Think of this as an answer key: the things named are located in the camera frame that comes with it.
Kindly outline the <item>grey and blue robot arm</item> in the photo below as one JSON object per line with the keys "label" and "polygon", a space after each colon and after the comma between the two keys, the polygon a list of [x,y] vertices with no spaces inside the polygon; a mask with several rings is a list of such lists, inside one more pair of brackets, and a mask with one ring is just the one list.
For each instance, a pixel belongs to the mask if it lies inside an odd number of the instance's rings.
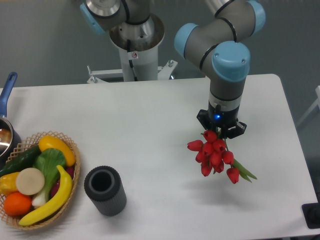
{"label": "grey and blue robot arm", "polygon": [[[242,40],[260,31],[264,8],[255,0],[209,0],[214,21],[206,26],[183,25],[174,37],[175,50],[210,79],[208,108],[197,119],[222,139],[242,135],[238,120],[251,55]],[[126,82],[158,80],[158,47],[163,22],[150,11],[148,0],[85,0],[80,11],[97,34],[108,33],[118,48]]]}

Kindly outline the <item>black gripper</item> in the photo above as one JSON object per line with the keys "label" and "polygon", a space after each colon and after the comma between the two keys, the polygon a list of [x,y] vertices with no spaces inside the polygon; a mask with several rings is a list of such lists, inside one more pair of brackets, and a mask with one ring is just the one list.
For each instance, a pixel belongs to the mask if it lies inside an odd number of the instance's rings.
{"label": "black gripper", "polygon": [[221,106],[214,108],[210,104],[208,110],[201,109],[196,118],[205,130],[216,132],[218,138],[233,139],[243,135],[247,125],[238,120],[239,106],[231,111],[222,111]]}

